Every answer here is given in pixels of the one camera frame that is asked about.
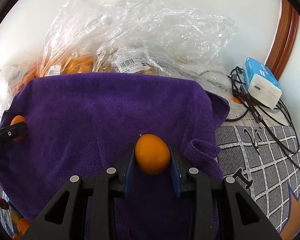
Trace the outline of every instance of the white price sticker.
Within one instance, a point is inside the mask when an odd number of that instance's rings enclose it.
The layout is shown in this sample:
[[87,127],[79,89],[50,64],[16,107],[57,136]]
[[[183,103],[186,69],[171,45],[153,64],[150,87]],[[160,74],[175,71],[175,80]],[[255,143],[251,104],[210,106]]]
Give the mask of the white price sticker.
[[49,76],[58,76],[61,74],[61,66],[51,66],[48,72],[47,77]]
[[116,60],[115,64],[121,73],[136,73],[138,71],[150,69],[141,57],[119,58]]

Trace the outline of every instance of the black cable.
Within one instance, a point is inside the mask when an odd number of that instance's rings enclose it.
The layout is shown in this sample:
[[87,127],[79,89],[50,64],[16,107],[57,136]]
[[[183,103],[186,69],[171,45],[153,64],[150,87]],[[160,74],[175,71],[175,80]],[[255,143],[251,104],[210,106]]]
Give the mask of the black cable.
[[[286,118],[287,122],[289,125],[284,125],[281,122],[277,121],[276,119],[274,119],[270,114],[268,114],[264,109],[264,108],[268,108],[267,106],[263,105],[261,102],[259,102],[258,100],[256,100],[255,98],[253,98],[248,90],[245,87],[245,83],[242,82],[240,75],[242,74],[242,69],[239,67],[234,68],[230,75],[228,76],[228,78],[231,79],[231,89],[232,89],[232,95],[237,98],[241,104],[243,104],[247,110],[243,113],[243,115],[239,116],[238,118],[234,118],[234,119],[226,119],[226,122],[236,122],[241,120],[243,117],[245,117],[247,115],[248,112],[251,112],[254,119],[256,120],[257,123],[262,123],[264,125],[264,127],[267,129],[267,131],[269,132],[269,134],[272,136],[272,138],[276,141],[276,143],[278,144],[278,146],[280,147],[281,151],[283,152],[283,154],[287,157],[287,159],[297,168],[300,170],[300,166],[298,164],[296,164],[292,158],[290,157],[290,154],[297,154],[300,151],[300,144],[299,144],[299,139],[296,133],[296,130],[294,128],[294,125],[292,123],[291,120],[291,116],[290,113],[287,109],[287,107],[285,106],[285,104],[283,103],[283,101],[280,99],[276,105],[276,107],[274,109],[280,110],[283,114],[283,116]],[[260,113],[258,112],[258,110],[255,108],[255,106],[253,105],[255,104],[256,106],[259,107],[259,109],[266,114],[271,120],[275,121],[277,124],[281,125],[281,126],[291,126],[295,136],[296,136],[296,141],[297,141],[297,146],[295,146],[296,150],[292,151],[289,148],[287,148],[277,137],[276,135],[271,131],[271,129],[268,127],[268,125],[266,124],[265,120],[263,119],[262,115],[260,115]]]

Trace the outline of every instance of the tissue pack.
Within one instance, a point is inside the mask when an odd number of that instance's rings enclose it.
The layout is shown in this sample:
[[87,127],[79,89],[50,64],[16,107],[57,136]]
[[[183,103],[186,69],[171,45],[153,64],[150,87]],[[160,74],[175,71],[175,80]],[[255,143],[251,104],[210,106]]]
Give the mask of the tissue pack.
[[243,68],[243,76],[250,95],[274,109],[282,90],[271,71],[262,63],[248,57]]

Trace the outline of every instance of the silver screw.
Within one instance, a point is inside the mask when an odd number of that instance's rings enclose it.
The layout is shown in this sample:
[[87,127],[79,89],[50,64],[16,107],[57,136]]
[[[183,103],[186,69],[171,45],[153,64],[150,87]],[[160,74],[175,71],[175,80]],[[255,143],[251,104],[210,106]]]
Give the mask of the silver screw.
[[226,182],[228,182],[228,183],[234,183],[235,179],[233,177],[231,177],[231,176],[228,176],[228,177],[226,177]]
[[77,182],[79,180],[79,176],[78,175],[74,175],[70,178],[71,182]]
[[189,169],[189,172],[190,172],[191,174],[197,174],[197,173],[199,172],[199,170],[198,170],[197,168],[190,168],[190,169]]
[[117,170],[115,168],[108,168],[107,173],[108,174],[114,174]]

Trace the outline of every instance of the purple cloth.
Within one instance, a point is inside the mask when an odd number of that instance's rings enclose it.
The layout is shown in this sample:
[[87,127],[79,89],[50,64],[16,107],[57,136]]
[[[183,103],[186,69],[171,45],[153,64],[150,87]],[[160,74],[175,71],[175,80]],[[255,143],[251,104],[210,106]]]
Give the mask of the purple cloth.
[[[222,179],[215,129],[228,111],[226,100],[189,80],[116,73],[37,78],[3,116],[1,127],[24,116],[28,132],[0,150],[0,183],[33,220],[72,175],[98,174],[148,133],[177,144],[194,167]],[[149,176],[137,168],[128,198],[115,202],[118,239],[186,239],[189,210],[168,170]]]

